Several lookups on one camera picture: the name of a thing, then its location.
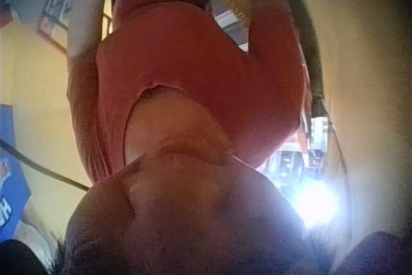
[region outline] neck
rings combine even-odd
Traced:
[[[126,164],[144,155],[180,152],[219,162],[232,143],[212,115],[180,91],[162,89],[141,100],[126,129]]]

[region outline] blue poster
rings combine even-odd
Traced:
[[[4,104],[0,137],[15,147],[12,107]],[[20,162],[0,148],[0,242],[12,238],[30,194]]]

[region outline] red shirt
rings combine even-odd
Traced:
[[[125,167],[128,116],[156,86],[182,90],[207,108],[235,155],[257,167],[300,125],[303,60],[290,16],[252,16],[249,53],[199,5],[205,0],[117,0],[115,31],[90,68],[71,72],[68,98],[92,181]]]

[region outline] black cable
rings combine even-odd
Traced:
[[[44,174],[48,177],[51,177],[55,180],[58,180],[59,182],[68,184],[70,186],[76,187],[77,189],[83,190],[83,191],[88,191],[90,188],[88,186],[85,186],[83,184],[80,184],[74,180],[71,180],[70,178],[67,178],[65,176],[62,176],[60,174],[57,174],[56,172],[53,172],[49,169],[46,169],[45,167],[37,164],[33,160],[27,158],[24,156],[22,153],[20,153],[18,150],[16,150],[13,146],[11,146],[9,143],[5,142],[4,140],[0,139],[0,148],[4,149],[7,153],[11,154],[14,158],[16,158],[18,161],[26,164],[27,166],[31,167],[33,170],[40,172],[41,174]]]

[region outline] man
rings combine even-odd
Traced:
[[[253,0],[249,53],[210,0],[75,0],[68,98],[95,182],[62,274],[315,274],[304,226],[252,167],[300,124],[303,65],[286,0]]]

